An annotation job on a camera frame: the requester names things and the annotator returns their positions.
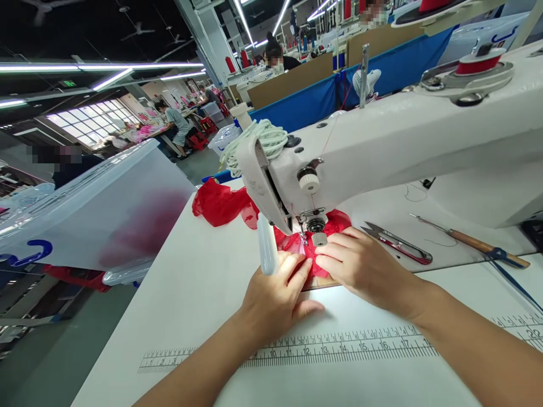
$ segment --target thread snips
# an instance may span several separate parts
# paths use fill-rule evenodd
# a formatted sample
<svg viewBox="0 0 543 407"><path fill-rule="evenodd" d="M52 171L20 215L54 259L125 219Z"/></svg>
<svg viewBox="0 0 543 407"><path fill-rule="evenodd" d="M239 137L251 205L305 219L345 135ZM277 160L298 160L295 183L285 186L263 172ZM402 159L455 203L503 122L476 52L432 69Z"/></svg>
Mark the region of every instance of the thread snips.
<svg viewBox="0 0 543 407"><path fill-rule="evenodd" d="M415 260L422 265L427 266L433 260L433 257L430 253L419 249L417 246L412 245L411 243L401 239L400 237L393 235L387 230L384 230L382 227L377 226L376 224L366 222L366 224L371 228L362 227L362 229L369 234L371 237L383 242L384 244L396 249L405 256Z"/></svg>

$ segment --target white sewing machine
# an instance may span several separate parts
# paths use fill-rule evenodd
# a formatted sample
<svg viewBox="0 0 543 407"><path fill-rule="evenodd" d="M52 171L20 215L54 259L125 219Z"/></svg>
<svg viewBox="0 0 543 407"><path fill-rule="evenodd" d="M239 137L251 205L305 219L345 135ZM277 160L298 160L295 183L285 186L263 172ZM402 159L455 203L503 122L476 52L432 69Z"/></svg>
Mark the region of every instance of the white sewing machine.
<svg viewBox="0 0 543 407"><path fill-rule="evenodd" d="M237 157L250 197L283 233L311 232L315 245L326 244L325 214L343 201L424 178L437 177L429 194L462 218L499 228L538 216L542 47L507 53L482 73L427 72L407 92L294 132L271 161L248 137ZM463 70L503 52L470 55Z"/></svg>

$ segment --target ceiling fan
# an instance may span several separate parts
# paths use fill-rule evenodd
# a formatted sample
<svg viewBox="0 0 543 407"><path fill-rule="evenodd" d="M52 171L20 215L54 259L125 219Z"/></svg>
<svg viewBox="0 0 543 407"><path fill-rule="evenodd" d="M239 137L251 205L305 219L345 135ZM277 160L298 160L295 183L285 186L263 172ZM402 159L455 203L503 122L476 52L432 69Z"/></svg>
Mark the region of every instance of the ceiling fan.
<svg viewBox="0 0 543 407"><path fill-rule="evenodd" d="M81 3L85 0L55 0L45 3L41 0L21 0L23 3L30 4L37 8L36 16L34 17L34 26L41 27L45 21L45 15L54 8L67 6L73 3Z"/></svg>
<svg viewBox="0 0 543 407"><path fill-rule="evenodd" d="M180 39L179 39L179 36L180 36L180 35L177 34L177 35L175 36L175 38L174 38L174 42L169 43L168 46L170 46L170 45L177 45L177 44L183 44L183 43L187 42L187 40L180 40Z"/></svg>
<svg viewBox="0 0 543 407"><path fill-rule="evenodd" d="M142 35L142 34L148 34L148 33L152 33L152 32L155 32L155 30L143 30L141 29L141 21L138 21L135 25L134 25L134 28L136 29L136 32L133 32L132 34L130 35L127 35L125 38L123 38L121 41L125 41L129 38L132 38L134 35Z"/></svg>

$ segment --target red stool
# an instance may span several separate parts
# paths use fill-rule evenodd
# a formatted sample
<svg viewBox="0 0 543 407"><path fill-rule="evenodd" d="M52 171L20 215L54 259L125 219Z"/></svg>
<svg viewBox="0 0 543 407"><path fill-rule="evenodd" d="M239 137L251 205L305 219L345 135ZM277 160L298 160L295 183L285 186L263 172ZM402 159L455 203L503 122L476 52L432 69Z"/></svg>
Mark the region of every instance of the red stool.
<svg viewBox="0 0 543 407"><path fill-rule="evenodd" d="M55 277L60 281L92 288L100 292L106 292L111 288L102 282L102 278L104 278L105 274L104 271L72 269L70 267L48 265L44 267L44 273L49 274L51 277Z"/></svg>
<svg viewBox="0 0 543 407"><path fill-rule="evenodd" d="M200 120L200 125L204 129L205 133L209 136L211 133L219 131L217 125L209 117L204 117Z"/></svg>
<svg viewBox="0 0 543 407"><path fill-rule="evenodd" d="M230 116L230 112L229 112L229 110L226 108L226 106L225 106L224 103L221 103L221 104L219 105L219 107L221 108L221 112L222 112L222 114L223 114L225 117Z"/></svg>
<svg viewBox="0 0 543 407"><path fill-rule="evenodd" d="M198 151L202 151L204 147L209 144L209 140L205 138L205 136L200 132L198 132L194 136L189 137L189 140L191 140L192 142L192 148L195 148Z"/></svg>

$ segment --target measuring tape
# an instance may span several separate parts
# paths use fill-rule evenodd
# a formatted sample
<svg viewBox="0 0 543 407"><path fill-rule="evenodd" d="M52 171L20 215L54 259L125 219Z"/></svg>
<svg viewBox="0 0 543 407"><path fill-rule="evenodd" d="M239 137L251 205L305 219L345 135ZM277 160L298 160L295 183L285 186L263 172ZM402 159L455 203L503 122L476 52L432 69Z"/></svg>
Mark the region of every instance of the measuring tape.
<svg viewBox="0 0 543 407"><path fill-rule="evenodd" d="M515 315L491 318L496 325L543 352L543 317ZM150 350L143 355L138 373L169 373L196 348ZM258 350L242 368L365 362L440 357L413 325L288 336Z"/></svg>

